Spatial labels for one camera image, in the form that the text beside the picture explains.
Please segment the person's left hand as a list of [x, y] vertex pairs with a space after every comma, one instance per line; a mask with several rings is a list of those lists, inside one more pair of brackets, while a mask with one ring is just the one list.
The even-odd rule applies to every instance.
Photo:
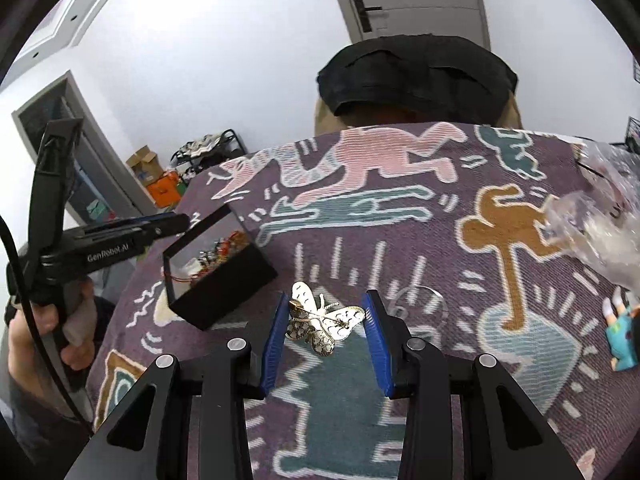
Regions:
[[[75, 339], [60, 352], [61, 361], [74, 372], [88, 368], [96, 356], [93, 337], [96, 332], [96, 305], [93, 298], [93, 281], [84, 278], [77, 283], [81, 299], [79, 310], [82, 322], [70, 321], [70, 326], [77, 332], [79, 326], [85, 329], [84, 339]], [[36, 322], [38, 334], [47, 336], [58, 327], [58, 309], [54, 304], [40, 307], [32, 305], [32, 314]], [[17, 304], [14, 318], [8, 325], [9, 351], [8, 371], [23, 390], [37, 398], [44, 399], [51, 390], [51, 381], [44, 377], [44, 371], [37, 358], [37, 348], [30, 333], [23, 308]]]

